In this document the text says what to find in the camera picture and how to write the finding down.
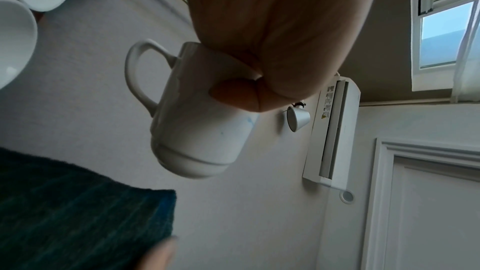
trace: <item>dark green cloth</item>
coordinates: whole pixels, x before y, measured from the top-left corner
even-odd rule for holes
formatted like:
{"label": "dark green cloth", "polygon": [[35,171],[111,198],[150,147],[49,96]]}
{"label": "dark green cloth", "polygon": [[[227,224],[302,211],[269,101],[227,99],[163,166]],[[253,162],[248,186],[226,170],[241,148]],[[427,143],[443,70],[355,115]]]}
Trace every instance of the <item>dark green cloth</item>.
{"label": "dark green cloth", "polygon": [[132,269],[172,234],[176,199],[0,148],[0,269]]}

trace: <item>curtain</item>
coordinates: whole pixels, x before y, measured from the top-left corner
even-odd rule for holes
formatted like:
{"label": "curtain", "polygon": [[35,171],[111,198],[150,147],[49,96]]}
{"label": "curtain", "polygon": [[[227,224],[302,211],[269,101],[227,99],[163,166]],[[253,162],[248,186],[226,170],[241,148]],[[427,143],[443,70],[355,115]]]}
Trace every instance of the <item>curtain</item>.
{"label": "curtain", "polygon": [[453,78],[451,102],[480,101],[480,4],[474,0]]}

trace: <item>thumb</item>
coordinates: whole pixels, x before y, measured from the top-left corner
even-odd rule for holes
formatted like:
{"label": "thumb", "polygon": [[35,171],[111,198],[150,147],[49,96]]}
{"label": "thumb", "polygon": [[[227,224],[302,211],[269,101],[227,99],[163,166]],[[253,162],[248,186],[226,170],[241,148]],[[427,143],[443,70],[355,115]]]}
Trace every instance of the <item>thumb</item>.
{"label": "thumb", "polygon": [[170,237],[153,247],[135,270],[165,270],[172,261],[177,249],[177,238]]}
{"label": "thumb", "polygon": [[298,100],[281,96],[268,88],[265,79],[230,79],[210,89],[217,101],[250,112],[278,109]]}

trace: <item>mug base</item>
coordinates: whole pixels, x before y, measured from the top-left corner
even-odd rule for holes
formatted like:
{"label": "mug base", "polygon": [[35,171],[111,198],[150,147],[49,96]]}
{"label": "mug base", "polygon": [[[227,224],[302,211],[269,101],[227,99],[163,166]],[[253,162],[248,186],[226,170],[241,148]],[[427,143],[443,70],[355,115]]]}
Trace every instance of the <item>mug base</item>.
{"label": "mug base", "polygon": [[152,141],[152,151],[156,159],[168,171],[189,179],[204,179],[222,173],[228,164],[209,163],[182,155]]}

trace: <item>air conditioner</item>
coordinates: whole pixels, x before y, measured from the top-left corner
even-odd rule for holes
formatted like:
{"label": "air conditioner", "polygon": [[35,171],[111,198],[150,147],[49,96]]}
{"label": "air conditioner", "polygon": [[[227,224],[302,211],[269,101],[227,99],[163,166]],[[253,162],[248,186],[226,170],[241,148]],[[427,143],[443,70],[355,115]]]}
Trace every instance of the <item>air conditioner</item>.
{"label": "air conditioner", "polygon": [[320,92],[304,179],[347,190],[359,104],[359,87],[350,78],[335,76]]}

